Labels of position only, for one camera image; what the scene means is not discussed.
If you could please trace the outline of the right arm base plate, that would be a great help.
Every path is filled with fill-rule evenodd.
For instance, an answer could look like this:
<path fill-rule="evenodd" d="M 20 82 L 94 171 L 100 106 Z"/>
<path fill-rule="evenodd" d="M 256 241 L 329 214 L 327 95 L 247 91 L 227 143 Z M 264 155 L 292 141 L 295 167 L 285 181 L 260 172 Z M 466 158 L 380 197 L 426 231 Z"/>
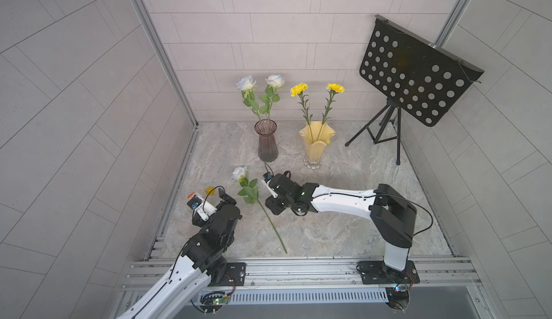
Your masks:
<path fill-rule="evenodd" d="M 364 285 L 414 285 L 420 282 L 415 264 L 411 260 L 406 262 L 403 271 L 395 270 L 388 267 L 384 261 L 376 260 L 358 262 L 356 271 L 360 274 Z"/>

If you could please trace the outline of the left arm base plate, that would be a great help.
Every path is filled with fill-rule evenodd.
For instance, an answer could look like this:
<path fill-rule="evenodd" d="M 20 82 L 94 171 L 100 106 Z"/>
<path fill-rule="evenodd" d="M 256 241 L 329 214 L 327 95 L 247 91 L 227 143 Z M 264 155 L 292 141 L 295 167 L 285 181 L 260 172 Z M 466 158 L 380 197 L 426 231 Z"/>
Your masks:
<path fill-rule="evenodd" d="M 230 262 L 222 264 L 216 269 L 211 278 L 210 287 L 243 286 L 247 264 L 244 262 Z"/>

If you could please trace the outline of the yellow carnation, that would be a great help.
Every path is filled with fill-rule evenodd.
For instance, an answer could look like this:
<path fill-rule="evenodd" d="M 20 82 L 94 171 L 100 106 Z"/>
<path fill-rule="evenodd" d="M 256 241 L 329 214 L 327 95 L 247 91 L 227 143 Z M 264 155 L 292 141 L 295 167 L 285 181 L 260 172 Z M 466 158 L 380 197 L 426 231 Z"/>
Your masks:
<path fill-rule="evenodd" d="M 322 115 L 321 125 L 319 128 L 319 132 L 316 135 L 316 139 L 314 142 L 317 141 L 324 141 L 326 139 L 326 126 L 327 122 L 329 120 L 329 114 L 332 110 L 332 104 L 335 101 L 335 96 L 339 93 L 343 93 L 345 91 L 344 87 L 342 85 L 339 85 L 337 83 L 329 83 L 326 86 L 326 89 L 328 90 L 329 97 L 326 99 L 326 106 Z"/>
<path fill-rule="evenodd" d="M 303 117 L 306 120 L 306 124 L 310 132 L 310 142 L 313 143 L 313 132 L 311 128 L 311 120 L 313 115 L 309 113 L 308 95 L 304 93 L 307 89 L 308 85 L 306 83 L 299 83 L 298 85 L 293 86 L 292 89 L 290 89 L 290 95 L 292 97 L 298 97 L 298 99 L 300 100 Z"/>

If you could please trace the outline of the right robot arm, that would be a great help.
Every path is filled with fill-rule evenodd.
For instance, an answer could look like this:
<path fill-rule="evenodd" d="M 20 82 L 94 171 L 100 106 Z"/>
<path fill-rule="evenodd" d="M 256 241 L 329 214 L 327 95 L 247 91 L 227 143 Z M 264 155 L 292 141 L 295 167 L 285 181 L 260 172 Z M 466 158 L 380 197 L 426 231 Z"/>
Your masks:
<path fill-rule="evenodd" d="M 275 215 L 289 208 L 297 216 L 332 212 L 372 221 L 385 240 L 383 269 L 405 270 L 420 206 L 402 197 L 390 185 L 380 184 L 366 191 L 329 188 L 314 182 L 299 185 L 290 179 L 289 172 L 276 175 L 267 172 L 262 183 L 270 192 L 265 205 Z"/>

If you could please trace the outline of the white rose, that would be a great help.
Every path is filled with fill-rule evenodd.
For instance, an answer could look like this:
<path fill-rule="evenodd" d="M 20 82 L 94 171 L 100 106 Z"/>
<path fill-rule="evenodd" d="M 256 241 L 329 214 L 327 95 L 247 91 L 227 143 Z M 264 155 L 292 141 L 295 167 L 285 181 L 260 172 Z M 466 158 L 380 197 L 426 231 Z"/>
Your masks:
<path fill-rule="evenodd" d="M 252 76 L 245 76 L 237 82 L 237 88 L 241 93 L 243 104 L 246 107 L 249 107 L 252 113 L 260 121 L 262 119 L 262 114 L 260 113 L 260 105 L 257 103 L 254 89 L 257 87 L 256 80 Z"/>
<path fill-rule="evenodd" d="M 238 195 L 241 196 L 245 203 L 258 204 L 263 210 L 267 220 L 269 221 L 274 233 L 276 234 L 284 253 L 288 253 L 288 250 L 277 231 L 272 219 L 269 217 L 267 210 L 260 202 L 259 189 L 257 187 L 257 179 L 250 180 L 248 175 L 247 166 L 238 166 L 231 174 L 231 178 L 241 186 L 241 190 Z"/>
<path fill-rule="evenodd" d="M 282 75 L 271 75 L 266 79 L 267 87 L 264 94 L 260 96 L 263 105 L 260 107 L 260 114 L 264 119 L 270 120 L 270 113 L 273 104 L 280 100 L 278 91 L 284 86 L 285 78 Z"/>

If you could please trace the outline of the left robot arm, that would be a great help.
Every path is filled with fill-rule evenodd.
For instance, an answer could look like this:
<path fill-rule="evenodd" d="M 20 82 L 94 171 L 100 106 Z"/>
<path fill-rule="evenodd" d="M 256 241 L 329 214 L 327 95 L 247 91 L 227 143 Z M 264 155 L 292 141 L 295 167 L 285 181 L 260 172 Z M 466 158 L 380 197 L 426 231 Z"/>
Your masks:
<path fill-rule="evenodd" d="M 220 198 L 217 205 L 210 204 L 208 196 L 189 195 L 193 224 L 200 231 L 189 238 L 169 270 L 121 318 L 174 318 L 194 296 L 224 278 L 227 260 L 223 254 L 234 242 L 242 215 L 224 187 L 216 189 Z"/>

